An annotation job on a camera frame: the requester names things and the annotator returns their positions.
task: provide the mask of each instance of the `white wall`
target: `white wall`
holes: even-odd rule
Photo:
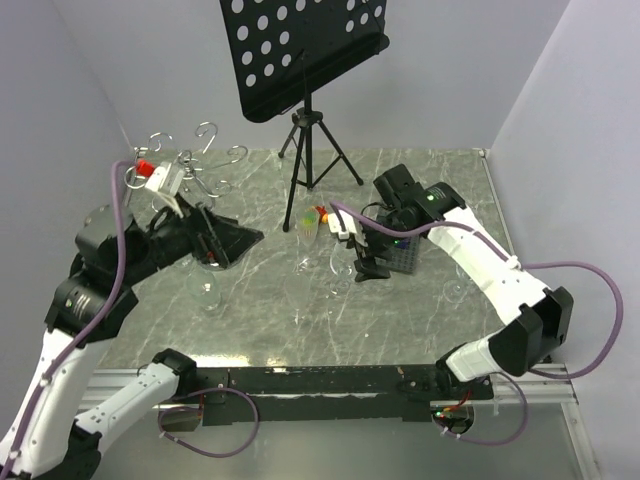
[[[284,141],[289,115],[242,117],[217,0],[54,1],[134,145],[164,130],[193,147],[209,119],[219,146]],[[389,0],[391,47],[315,106],[344,147],[491,145],[567,3]]]
[[[528,261],[583,259],[625,298],[611,356],[575,382],[606,478],[640,475],[640,2],[572,0],[491,152],[517,251]],[[576,311],[562,357],[586,365],[608,334],[612,299],[588,274],[557,271]]]
[[[38,361],[74,237],[129,155],[115,111],[49,0],[0,2],[0,436]]]

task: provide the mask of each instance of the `marble tabletop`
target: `marble tabletop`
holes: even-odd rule
[[[379,200],[373,179],[404,163],[425,187],[438,181],[452,185],[488,232],[509,249],[479,150],[360,149],[346,154],[364,186],[359,187],[339,163],[313,192],[298,187],[295,208],[328,206],[330,200],[338,200],[360,209]],[[150,159],[163,158],[157,155]],[[315,152],[316,174],[332,155],[329,150]],[[214,273],[223,298],[211,312],[202,310],[185,289],[187,275],[197,266],[170,267],[137,285],[140,303],[102,368],[136,368],[168,347],[201,367],[433,363],[456,345],[500,327],[488,300],[475,285],[460,280],[455,263],[427,240],[421,240],[414,274],[392,273],[390,280],[353,284],[346,294],[333,295],[329,258],[335,239],[327,225],[320,226],[312,249],[318,266],[306,272],[311,294],[303,318],[296,322],[283,287],[303,248],[295,228],[282,231],[293,156],[292,150],[284,159],[275,150],[251,150],[234,165],[208,170],[225,162],[227,152],[196,155],[206,182],[224,179],[234,187],[216,200],[215,212],[261,230],[265,239],[237,265]],[[141,225],[154,214],[150,202],[147,192],[132,195],[130,207]],[[464,289],[456,303],[443,294],[451,281],[461,282]]]

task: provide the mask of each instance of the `tripod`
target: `tripod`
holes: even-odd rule
[[[291,115],[291,119],[293,121],[293,128],[291,129],[291,132],[289,132],[289,136],[287,137],[287,140],[284,142],[284,145],[282,146],[282,150],[280,150],[280,152],[278,153],[278,157],[280,158],[284,157],[284,152],[289,146],[289,144],[291,143],[291,141],[293,140],[296,134],[296,130],[300,129],[300,135],[298,137],[298,148],[296,151],[296,160],[293,165],[293,175],[291,176],[291,189],[289,190],[289,199],[287,201],[287,213],[284,216],[284,224],[282,225],[282,231],[284,232],[289,231],[289,220],[291,219],[291,208],[293,207],[293,198],[295,197],[295,194],[296,194],[297,185],[307,187],[307,190],[309,191],[313,190],[313,187],[315,187],[318,183],[320,183],[320,180],[322,180],[322,178],[327,173],[329,173],[329,170],[331,170],[334,167],[334,165],[338,163],[340,160],[342,160],[345,163],[345,165],[351,172],[351,175],[353,175],[353,177],[356,179],[356,182],[358,183],[358,185],[364,184],[362,179],[358,176],[358,173],[356,172],[355,168],[353,168],[353,165],[351,165],[351,162],[349,162],[349,159],[347,159],[347,156],[340,148],[340,145],[338,145],[338,142],[336,142],[335,138],[333,138],[333,135],[331,135],[331,132],[329,131],[327,126],[324,124],[323,118],[324,116],[322,115],[322,112],[313,111],[313,109],[311,108],[311,93],[305,93],[304,107],[299,108],[298,110],[296,110],[295,113]],[[333,145],[333,148],[338,153],[338,156],[331,162],[331,164],[324,170],[324,172],[322,172],[318,176],[318,178],[316,178],[314,181],[313,180],[313,143],[312,143],[311,129],[315,124],[318,124],[320,126],[325,136],[329,139],[329,141],[331,142],[331,145]],[[302,160],[303,149],[305,150],[304,161]],[[304,182],[301,180],[298,180],[300,163],[304,165],[305,171],[307,172],[307,179]]]

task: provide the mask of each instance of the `black music stand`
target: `black music stand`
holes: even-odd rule
[[[358,185],[363,181],[329,132],[311,94],[389,46],[384,34],[386,0],[220,0],[242,113],[262,123],[304,106],[279,157],[300,129],[282,229],[289,230],[296,185],[313,189],[342,160]],[[314,180],[312,134],[318,124],[338,156]],[[298,180],[300,163],[306,181]]]

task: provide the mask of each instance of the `robotic arm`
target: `robotic arm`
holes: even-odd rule
[[[196,364],[166,350],[135,381],[98,407],[76,415],[89,379],[122,323],[138,303],[131,287],[185,255],[228,268],[264,238],[236,220],[191,206],[175,194],[179,178],[170,164],[158,167],[150,189],[165,195],[168,207],[140,228],[123,209],[127,265],[118,298],[102,323],[66,358],[50,381],[43,379],[53,359],[105,304],[117,267],[116,227],[110,207],[94,210],[76,237],[78,255],[71,273],[57,288],[47,313],[42,353],[25,400],[10,431],[0,442],[0,459],[14,460],[9,478],[24,480],[89,479],[102,454],[154,405],[192,391]],[[44,391],[35,408],[28,406],[34,389]],[[26,436],[12,452],[18,423],[29,413]]]
[[[391,212],[382,222],[393,230],[408,231],[434,222],[456,222],[434,226],[422,236],[444,250],[471,277],[496,309],[504,327],[486,337],[460,345],[437,362],[449,385],[473,381],[490,373],[521,376],[566,340],[573,298],[563,287],[551,290],[523,270],[478,222],[464,200],[446,183],[424,189],[404,165],[397,165],[374,180]],[[351,238],[358,259],[356,281],[388,278],[378,266],[393,238],[369,226],[361,226],[347,212],[329,218],[332,231]],[[478,234],[484,236],[489,246]]]

